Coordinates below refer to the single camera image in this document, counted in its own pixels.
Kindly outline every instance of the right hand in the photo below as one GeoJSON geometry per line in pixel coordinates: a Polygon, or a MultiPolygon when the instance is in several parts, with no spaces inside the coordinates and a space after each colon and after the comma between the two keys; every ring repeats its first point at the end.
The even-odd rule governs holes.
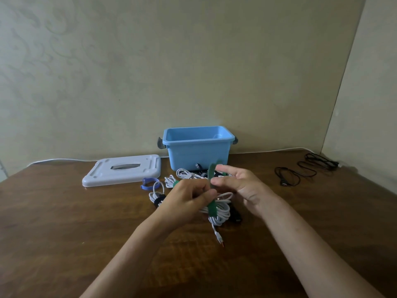
{"type": "Polygon", "coordinates": [[[212,178],[211,184],[236,191],[244,200],[244,205],[252,214],[261,217],[261,208],[268,197],[277,196],[250,170],[218,164],[215,170],[231,174],[229,177],[212,178]]]}

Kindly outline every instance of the blue velcro strap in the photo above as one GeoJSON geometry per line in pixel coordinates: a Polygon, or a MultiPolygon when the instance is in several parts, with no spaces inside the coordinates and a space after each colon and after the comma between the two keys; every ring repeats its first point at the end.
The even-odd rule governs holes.
{"type": "Polygon", "coordinates": [[[156,178],[143,178],[141,188],[143,190],[152,191],[153,190],[153,186],[145,186],[146,184],[151,183],[151,182],[154,182],[154,183],[158,182],[156,184],[155,189],[157,189],[157,188],[159,188],[161,186],[160,181],[158,179],[156,179],[156,178]]]}

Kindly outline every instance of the blue plastic bin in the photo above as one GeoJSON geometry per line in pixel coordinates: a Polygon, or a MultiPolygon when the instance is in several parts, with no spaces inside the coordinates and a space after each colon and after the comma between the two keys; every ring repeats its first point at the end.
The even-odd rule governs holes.
{"type": "Polygon", "coordinates": [[[174,127],[164,130],[157,146],[167,148],[172,170],[208,169],[211,163],[227,164],[231,144],[237,138],[223,126],[174,127]]]}

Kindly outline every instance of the wall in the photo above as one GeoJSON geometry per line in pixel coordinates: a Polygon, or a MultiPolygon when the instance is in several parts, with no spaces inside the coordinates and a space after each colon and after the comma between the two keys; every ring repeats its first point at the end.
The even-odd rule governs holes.
{"type": "Polygon", "coordinates": [[[397,193],[397,0],[367,0],[323,153],[397,193]]]}
{"type": "Polygon", "coordinates": [[[363,2],[0,0],[0,159],[160,153],[194,125],[320,151],[363,2]]]}

